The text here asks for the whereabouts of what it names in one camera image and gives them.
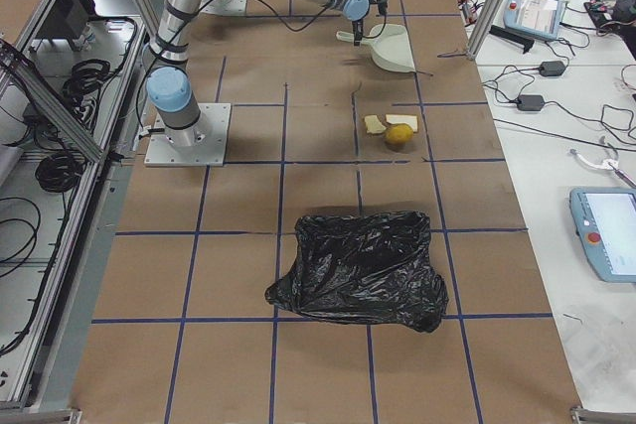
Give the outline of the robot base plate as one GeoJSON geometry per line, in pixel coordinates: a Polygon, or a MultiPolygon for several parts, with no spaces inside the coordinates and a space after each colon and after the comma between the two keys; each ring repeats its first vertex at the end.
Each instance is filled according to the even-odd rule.
{"type": "Polygon", "coordinates": [[[198,122],[188,129],[167,127],[157,114],[154,128],[163,132],[150,138],[144,164],[148,167],[222,167],[225,162],[232,106],[199,103],[198,122]]]}
{"type": "Polygon", "coordinates": [[[239,16],[246,12],[247,0],[202,0],[201,11],[215,16],[239,16]]]}

